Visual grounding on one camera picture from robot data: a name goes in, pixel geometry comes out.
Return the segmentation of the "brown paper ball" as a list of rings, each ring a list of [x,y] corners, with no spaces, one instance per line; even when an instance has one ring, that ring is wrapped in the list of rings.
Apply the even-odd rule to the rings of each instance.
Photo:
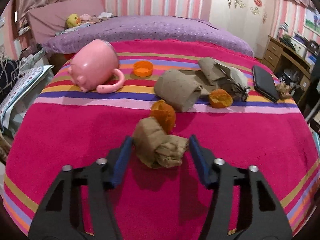
[[[281,82],[281,83],[277,84],[276,90],[278,92],[280,100],[286,100],[286,99],[292,98],[292,96],[290,94],[292,88],[289,85],[287,85],[286,83]]]

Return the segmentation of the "orange peel piece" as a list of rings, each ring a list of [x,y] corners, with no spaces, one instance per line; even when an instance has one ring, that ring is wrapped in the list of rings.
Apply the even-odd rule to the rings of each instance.
[[[164,100],[158,100],[151,106],[150,116],[157,120],[166,133],[170,133],[175,126],[175,110]]]

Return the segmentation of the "beige cloth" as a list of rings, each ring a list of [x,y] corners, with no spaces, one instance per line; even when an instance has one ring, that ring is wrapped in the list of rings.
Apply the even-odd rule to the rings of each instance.
[[[209,95],[213,90],[223,89],[234,101],[247,100],[250,87],[248,78],[242,71],[211,57],[199,59],[198,65],[206,78],[199,81],[205,95]]]

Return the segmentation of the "orange peel half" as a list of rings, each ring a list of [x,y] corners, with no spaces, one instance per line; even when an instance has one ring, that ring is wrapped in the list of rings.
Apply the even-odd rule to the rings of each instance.
[[[213,108],[227,108],[232,105],[233,98],[225,90],[219,88],[209,94],[209,103]]]

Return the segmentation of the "black phone case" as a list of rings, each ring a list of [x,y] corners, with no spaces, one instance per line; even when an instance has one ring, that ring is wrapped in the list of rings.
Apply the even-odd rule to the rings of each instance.
[[[255,90],[272,102],[277,102],[279,100],[279,95],[272,75],[256,65],[253,66],[252,70]]]

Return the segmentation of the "wooden desk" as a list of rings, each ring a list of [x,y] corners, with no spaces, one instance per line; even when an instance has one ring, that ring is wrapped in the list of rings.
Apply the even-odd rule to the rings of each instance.
[[[293,99],[299,103],[310,86],[310,65],[290,47],[268,37],[262,64],[270,68],[273,74],[285,83],[294,83]]]

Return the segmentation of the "pink pig mug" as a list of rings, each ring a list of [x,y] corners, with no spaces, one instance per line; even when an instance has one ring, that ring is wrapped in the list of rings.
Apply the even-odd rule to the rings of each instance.
[[[100,94],[120,90],[125,76],[119,69],[119,58],[107,41],[93,40],[71,59],[68,74],[84,93],[96,90]]]

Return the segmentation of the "orange bottle cap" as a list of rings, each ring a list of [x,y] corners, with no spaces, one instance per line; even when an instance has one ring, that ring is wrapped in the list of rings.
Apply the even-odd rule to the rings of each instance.
[[[150,61],[137,61],[133,64],[133,74],[138,77],[148,77],[153,73],[153,64]]]

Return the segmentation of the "white storage box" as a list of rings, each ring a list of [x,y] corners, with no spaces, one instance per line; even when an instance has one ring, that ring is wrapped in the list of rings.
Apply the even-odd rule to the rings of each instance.
[[[306,55],[307,47],[304,44],[302,44],[302,42],[299,42],[293,37],[291,38],[291,43],[294,46],[296,53],[300,57],[304,58]]]

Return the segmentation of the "pink headboard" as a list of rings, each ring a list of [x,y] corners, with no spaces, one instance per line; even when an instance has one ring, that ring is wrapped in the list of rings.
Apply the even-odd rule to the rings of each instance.
[[[45,43],[57,32],[65,29],[71,14],[98,16],[105,11],[101,0],[70,0],[31,9],[27,18],[36,43]]]

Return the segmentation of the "yellow duck plush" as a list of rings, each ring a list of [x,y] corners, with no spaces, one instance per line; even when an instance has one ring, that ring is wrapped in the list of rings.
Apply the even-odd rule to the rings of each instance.
[[[66,20],[66,26],[68,28],[73,28],[73,27],[77,27],[81,24],[81,19],[78,16],[78,14],[71,14],[68,16],[67,20]]]

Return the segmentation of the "small framed photo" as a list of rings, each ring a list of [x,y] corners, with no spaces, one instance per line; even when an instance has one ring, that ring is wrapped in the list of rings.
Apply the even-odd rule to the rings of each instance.
[[[320,14],[316,9],[306,9],[304,26],[314,33],[319,34],[320,31]]]

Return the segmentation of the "white wardrobe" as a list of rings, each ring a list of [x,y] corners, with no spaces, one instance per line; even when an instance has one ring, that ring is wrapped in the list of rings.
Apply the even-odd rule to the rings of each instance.
[[[254,57],[264,55],[276,0],[212,0],[209,22],[245,41]]]

